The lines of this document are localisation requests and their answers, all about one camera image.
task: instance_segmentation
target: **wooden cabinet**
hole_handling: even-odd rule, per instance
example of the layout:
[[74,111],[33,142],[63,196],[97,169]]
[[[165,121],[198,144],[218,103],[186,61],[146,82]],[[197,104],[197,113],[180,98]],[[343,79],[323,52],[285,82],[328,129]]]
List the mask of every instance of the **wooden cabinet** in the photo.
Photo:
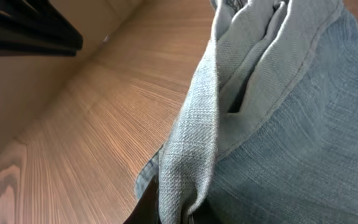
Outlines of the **wooden cabinet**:
[[69,57],[0,57],[0,150],[41,112],[63,83],[140,1],[51,0],[82,34],[83,49]]

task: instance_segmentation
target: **wooden surface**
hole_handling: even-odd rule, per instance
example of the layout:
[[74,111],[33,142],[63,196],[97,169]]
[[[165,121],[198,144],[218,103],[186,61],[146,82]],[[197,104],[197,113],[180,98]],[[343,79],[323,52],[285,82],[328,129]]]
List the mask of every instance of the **wooden surface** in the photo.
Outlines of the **wooden surface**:
[[1,155],[0,223],[122,223],[135,205],[136,174],[184,100],[212,17],[204,0],[151,1],[131,16]]
[[44,109],[62,85],[116,30],[140,1],[125,9],[126,0],[51,0],[84,38],[76,57],[0,57],[0,152],[29,121]]

